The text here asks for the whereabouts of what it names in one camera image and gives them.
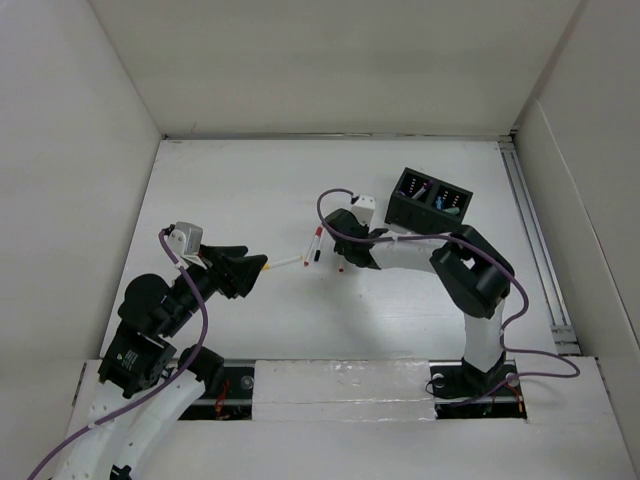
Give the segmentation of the black capped white marker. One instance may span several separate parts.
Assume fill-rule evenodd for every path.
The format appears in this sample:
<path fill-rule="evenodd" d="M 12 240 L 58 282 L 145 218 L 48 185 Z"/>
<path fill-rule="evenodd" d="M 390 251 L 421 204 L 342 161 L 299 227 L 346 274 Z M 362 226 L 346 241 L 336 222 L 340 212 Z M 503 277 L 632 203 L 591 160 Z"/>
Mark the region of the black capped white marker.
<path fill-rule="evenodd" d="M 314 251 L 313 262 L 318 262 L 321 257 L 324 239 L 325 235 L 323 232 L 318 238 L 317 245 Z"/>

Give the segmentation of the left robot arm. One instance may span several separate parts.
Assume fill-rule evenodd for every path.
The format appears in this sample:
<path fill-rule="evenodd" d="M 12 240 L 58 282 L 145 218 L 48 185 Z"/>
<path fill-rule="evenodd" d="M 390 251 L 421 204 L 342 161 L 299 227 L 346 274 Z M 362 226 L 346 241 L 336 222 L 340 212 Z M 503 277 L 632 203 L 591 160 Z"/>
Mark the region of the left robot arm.
<path fill-rule="evenodd" d="M 195 314 L 208 314 L 215 294 L 247 296 L 268 262 L 244 246 L 164 248 L 179 275 L 167 283 L 143 274 L 127 286 L 120 324 L 98 368 L 87 423 L 39 463 L 44 468 L 69 452 L 58 479 L 137 479 L 156 445 L 201 396 L 225 389 L 224 359 L 204 345 L 209 322 L 196 343 L 178 352 L 169 343 Z"/>

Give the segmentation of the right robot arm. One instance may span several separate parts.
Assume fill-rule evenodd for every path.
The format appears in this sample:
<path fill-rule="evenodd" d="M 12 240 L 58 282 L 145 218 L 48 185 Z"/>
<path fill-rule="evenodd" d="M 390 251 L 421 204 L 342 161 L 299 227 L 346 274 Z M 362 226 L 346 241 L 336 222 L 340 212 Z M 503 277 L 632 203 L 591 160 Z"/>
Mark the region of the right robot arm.
<path fill-rule="evenodd" d="M 494 387 L 505 353 L 499 332 L 510 293 L 511 265 L 470 226 L 437 239 L 402 240 L 388 230 L 361 224 L 349 210 L 325 218 L 334 251 L 348 263 L 372 270 L 403 269 L 434 274 L 464 314 L 462 381 L 473 393 Z"/>

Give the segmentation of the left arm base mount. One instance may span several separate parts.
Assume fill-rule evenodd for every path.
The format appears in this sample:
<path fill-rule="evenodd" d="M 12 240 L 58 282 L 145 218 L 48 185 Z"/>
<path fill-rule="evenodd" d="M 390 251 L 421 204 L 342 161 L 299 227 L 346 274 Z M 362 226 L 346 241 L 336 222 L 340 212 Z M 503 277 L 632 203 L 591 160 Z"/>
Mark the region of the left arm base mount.
<path fill-rule="evenodd" d="M 205 384 L 204 393 L 179 417 L 183 421 L 252 419 L 255 362 L 225 360 L 202 347 L 188 367 Z"/>

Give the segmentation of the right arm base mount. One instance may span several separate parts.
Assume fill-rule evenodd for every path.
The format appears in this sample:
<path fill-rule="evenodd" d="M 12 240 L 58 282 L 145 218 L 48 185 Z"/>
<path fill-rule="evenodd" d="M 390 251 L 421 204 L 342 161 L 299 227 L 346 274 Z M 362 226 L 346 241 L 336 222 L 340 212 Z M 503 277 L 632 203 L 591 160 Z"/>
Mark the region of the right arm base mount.
<path fill-rule="evenodd" d="M 527 418 L 524 396 L 516 381 L 496 389 L 501 381 L 517 373 L 512 360 L 487 378 L 466 375 L 461 361 L 430 362 L 429 370 L 425 391 L 434 399 L 437 420 Z"/>

